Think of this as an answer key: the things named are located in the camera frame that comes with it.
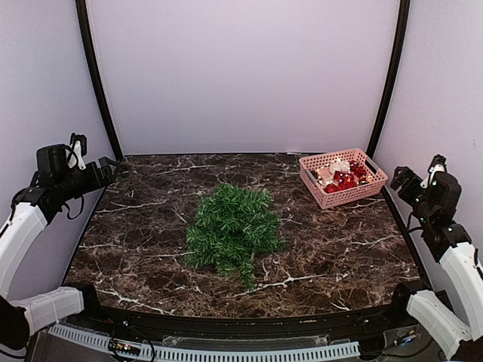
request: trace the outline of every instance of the pink plastic basket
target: pink plastic basket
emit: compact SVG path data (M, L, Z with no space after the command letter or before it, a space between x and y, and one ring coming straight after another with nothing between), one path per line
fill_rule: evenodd
M342 161L356 160L368 172L368 176L372 176L372 181L367 185L357 186L353 189L338 191L332 194L325 192L322 186L316 182L315 177L310 171L317 170L338 158ZM300 177L302 177L307 188L323 210L376 195L388 179L387 175L361 149L347 149L346 151L301 158Z

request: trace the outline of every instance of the basket handle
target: basket handle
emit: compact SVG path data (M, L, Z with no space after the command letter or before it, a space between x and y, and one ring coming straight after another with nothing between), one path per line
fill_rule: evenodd
M307 176L309 177L310 182L313 183L314 186L317 186L317 181L315 181L315 177L314 177L314 175L312 175L312 172L310 172L310 170L307 170L307 169L305 170L305 172L306 172Z
M379 166L377 166L376 163L372 161L370 157L367 157L365 159L365 165L369 167L369 169L374 173L377 173L377 171L379 170Z

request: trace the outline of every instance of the green pine branch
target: green pine branch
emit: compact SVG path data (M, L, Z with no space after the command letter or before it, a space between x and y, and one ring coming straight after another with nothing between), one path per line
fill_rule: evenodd
M222 276L238 273L248 290L254 288L252 253L276 251L279 217L269 210L272 196L223 183L212 197L202 200L195 225L188 229L189 267L215 265Z

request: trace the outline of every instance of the brown marble surface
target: brown marble surface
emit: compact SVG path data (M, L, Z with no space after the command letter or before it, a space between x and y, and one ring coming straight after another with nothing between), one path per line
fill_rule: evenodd
M66 282L94 284L104 305L216 318L273 318L390 302L417 268L377 195L321 210L296 155L126 158L103 196ZM281 217L283 251L256 256L257 288L213 268L184 265L186 229L219 183L268 189Z

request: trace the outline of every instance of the robotic arm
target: robotic arm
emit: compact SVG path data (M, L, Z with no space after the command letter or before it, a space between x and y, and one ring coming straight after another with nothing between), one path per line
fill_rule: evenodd
M117 164L103 157L85 164L87 139L72 134L70 146L55 145L37 151L38 170L30 186L20 190L11 203L11 215L0 229L0 344L14 350L23 348L38 330L58 322L85 307L82 291L61 287L52 292L20 301L10 301L9 291L15 271L37 236L65 206L68 200L108 186L114 182L112 167Z
M444 306L431 290L413 290L406 311L416 318L447 358L457 351L460 341L483 336L483 269L465 228L453 220L461 186L447 173L446 158L436 155L429 176L421 180L408 167L397 167L391 188L411 205L422 237L436 262L448 274L463 303L469 326Z

